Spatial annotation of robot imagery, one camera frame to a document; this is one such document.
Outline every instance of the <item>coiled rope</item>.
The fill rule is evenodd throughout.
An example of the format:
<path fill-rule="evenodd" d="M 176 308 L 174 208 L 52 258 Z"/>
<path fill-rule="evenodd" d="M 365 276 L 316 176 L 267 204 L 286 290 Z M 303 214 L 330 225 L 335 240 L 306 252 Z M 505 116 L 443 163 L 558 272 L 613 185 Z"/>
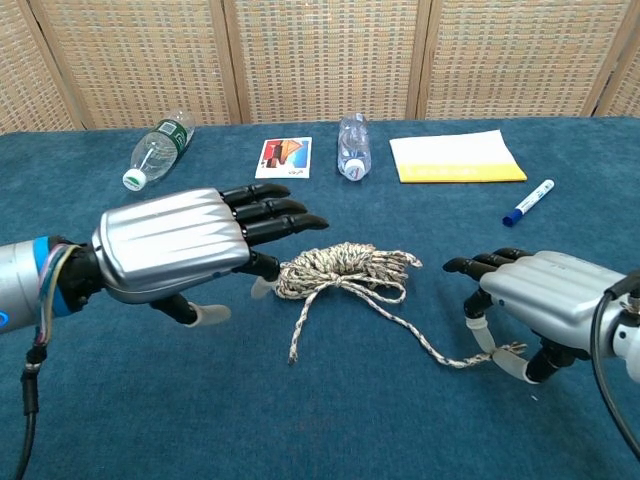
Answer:
<path fill-rule="evenodd" d="M 356 294 L 380 315 L 408 329 L 441 365 L 467 368 L 490 361 L 491 355 L 487 353 L 479 353 L 463 360 L 442 355 L 413 324 L 387 312 L 376 303 L 399 304 L 404 301 L 407 295 L 404 283 L 408 278 L 405 270 L 409 265 L 420 268 L 422 262 L 410 253 L 379 251 L 373 245 L 356 243 L 309 250 L 302 252 L 293 261 L 283 263 L 280 278 L 275 285 L 276 295 L 288 300 L 305 299 L 291 338 L 289 363 L 293 364 L 298 359 L 298 341 L 311 304 L 322 290 L 329 287 L 343 288 Z M 384 297 L 375 291 L 379 286 L 395 288 L 399 295 L 395 298 Z M 526 345 L 514 342 L 500 348 L 520 354 Z"/>

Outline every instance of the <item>blue tablecloth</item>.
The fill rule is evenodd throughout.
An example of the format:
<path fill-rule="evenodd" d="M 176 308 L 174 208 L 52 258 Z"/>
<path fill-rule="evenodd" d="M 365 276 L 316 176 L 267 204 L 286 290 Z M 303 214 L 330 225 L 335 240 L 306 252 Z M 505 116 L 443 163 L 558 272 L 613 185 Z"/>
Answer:
<path fill-rule="evenodd" d="M 389 139 L 500 129 L 525 183 L 403 185 Z M 265 245 L 288 260 L 350 241 L 404 250 L 408 298 L 390 310 L 444 354 L 478 350 L 462 302 L 474 282 L 442 271 L 455 256 L 503 246 L 559 250 L 628 272 L 640 265 L 640 120 L 556 118 L 373 122 L 373 169 L 336 171 L 336 123 L 203 127 L 162 182 L 121 183 L 141 130 L 0 137 L 0 244 L 61 234 L 88 241 L 103 211 L 185 189 L 253 183 L 263 141 L 313 137 L 311 178 L 283 180 L 331 227 Z M 514 228 L 501 218 L 542 180 L 555 189 Z M 233 319 L 186 329 L 107 294 L 55 322 L 40 374 L 41 411 L 27 478 L 562 478 L 632 479 L 640 469 L 602 403 L 589 363 L 546 384 L 495 365 L 438 365 L 402 327 L 343 290 L 314 303 L 287 364 L 301 301 L 249 298 L 231 275 L 194 288 Z M 492 310 L 500 343 L 538 338 Z M 0 475 L 22 443 L 19 377 L 32 329 L 0 337 Z M 614 394 L 640 432 L 639 388 L 608 360 Z"/>

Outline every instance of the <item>water bottle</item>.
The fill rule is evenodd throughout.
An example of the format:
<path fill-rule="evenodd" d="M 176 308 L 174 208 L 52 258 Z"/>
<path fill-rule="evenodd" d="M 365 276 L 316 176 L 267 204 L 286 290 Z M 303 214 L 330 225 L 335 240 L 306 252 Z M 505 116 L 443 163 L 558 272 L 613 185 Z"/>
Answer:
<path fill-rule="evenodd" d="M 340 121 L 338 170 L 353 182 L 371 170 L 367 119 L 362 113 L 347 115 Z"/>
<path fill-rule="evenodd" d="M 160 120 L 136 145 L 131 168 L 122 182 L 133 191 L 162 177 L 169 171 L 193 136 L 193 116 L 185 110 L 173 110 Z"/>

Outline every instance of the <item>card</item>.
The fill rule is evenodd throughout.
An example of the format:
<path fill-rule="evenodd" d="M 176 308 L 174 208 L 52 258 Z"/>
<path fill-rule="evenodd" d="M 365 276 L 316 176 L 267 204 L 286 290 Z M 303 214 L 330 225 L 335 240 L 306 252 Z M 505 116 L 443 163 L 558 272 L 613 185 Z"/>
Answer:
<path fill-rule="evenodd" d="M 256 178 L 309 178 L 311 137 L 265 140 Z"/>

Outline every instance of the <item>bottle label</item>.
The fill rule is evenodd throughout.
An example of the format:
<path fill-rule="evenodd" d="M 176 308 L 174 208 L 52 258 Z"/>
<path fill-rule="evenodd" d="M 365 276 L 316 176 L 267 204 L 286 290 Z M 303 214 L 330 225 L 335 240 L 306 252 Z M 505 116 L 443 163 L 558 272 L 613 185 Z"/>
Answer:
<path fill-rule="evenodd" d="M 163 135 L 169 137 L 169 139 L 176 146 L 178 155 L 180 155 L 187 146 L 187 131 L 175 120 L 170 120 L 167 118 L 164 120 L 160 120 L 151 131 L 162 133 Z"/>

